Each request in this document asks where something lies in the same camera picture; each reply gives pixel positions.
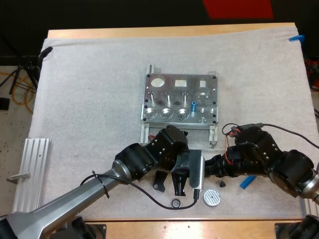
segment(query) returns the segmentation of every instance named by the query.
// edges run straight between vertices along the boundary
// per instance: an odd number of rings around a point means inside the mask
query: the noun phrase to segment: circular hole
[[[152,80],[151,85],[154,87],[161,87],[163,86],[165,81],[161,78],[155,78]]]

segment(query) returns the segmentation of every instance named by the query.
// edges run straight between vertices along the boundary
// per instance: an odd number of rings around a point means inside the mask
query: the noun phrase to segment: metal plate
[[[305,198],[303,199],[304,203],[304,216],[311,214],[319,217],[319,205],[315,203],[313,200]]]
[[[38,208],[49,145],[49,138],[25,140],[19,174],[29,172],[30,177],[22,177],[17,181],[13,212],[30,212]]]
[[[150,127],[210,129],[218,122],[216,74],[147,74],[141,120]]]

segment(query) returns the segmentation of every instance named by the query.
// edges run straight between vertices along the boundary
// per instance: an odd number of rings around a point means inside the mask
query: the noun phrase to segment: wooden table edge
[[[114,37],[175,37],[234,33],[275,27],[295,26],[293,22],[254,23],[202,26],[132,27],[49,30],[48,38],[114,38]]]

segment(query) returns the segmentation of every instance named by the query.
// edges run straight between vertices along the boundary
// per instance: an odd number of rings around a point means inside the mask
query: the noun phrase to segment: black bracket
[[[153,188],[161,191],[162,193],[165,192],[165,186],[164,186],[164,181],[167,177],[168,173],[164,171],[156,171],[155,173],[155,179],[153,183]]]

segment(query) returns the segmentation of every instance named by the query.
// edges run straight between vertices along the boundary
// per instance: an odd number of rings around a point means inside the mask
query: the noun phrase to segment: yellow cable
[[[7,73],[7,72],[0,72],[0,75],[9,76],[10,74]],[[28,79],[28,75],[26,77],[24,77],[24,78],[17,77],[17,79],[20,80],[18,83],[26,82],[27,85],[28,85],[28,89],[29,90],[33,89],[32,84],[26,81]],[[27,95],[29,93],[29,90],[25,90],[25,92],[24,92],[24,101],[22,103],[22,102],[18,102],[15,99],[15,97],[14,97],[15,89],[16,89],[16,86],[14,86],[14,88],[12,90],[12,95],[11,95],[11,98],[12,98],[13,102],[15,102],[19,106],[23,106],[24,105],[26,107],[26,109],[32,114],[33,111],[30,109],[28,103],[30,103],[30,101],[33,99],[33,95],[34,95],[33,91],[31,91],[31,98],[29,100],[27,100]]]
[[[28,77],[23,78],[22,81],[19,81],[18,83],[26,82],[27,85],[29,86],[29,88],[32,89],[32,87],[30,86],[30,83],[28,83],[28,82],[26,81],[27,78],[28,78]],[[13,88],[13,90],[12,90],[12,95],[11,95],[11,97],[12,97],[13,102],[15,102],[17,105],[23,106],[23,105],[25,105],[25,102],[28,104],[28,103],[32,100],[32,98],[33,98],[33,92],[31,92],[31,97],[30,97],[29,100],[24,101],[24,102],[18,102],[18,101],[15,99],[15,97],[14,97],[14,95],[15,95],[15,90],[16,90],[16,86],[14,86],[14,88]]]

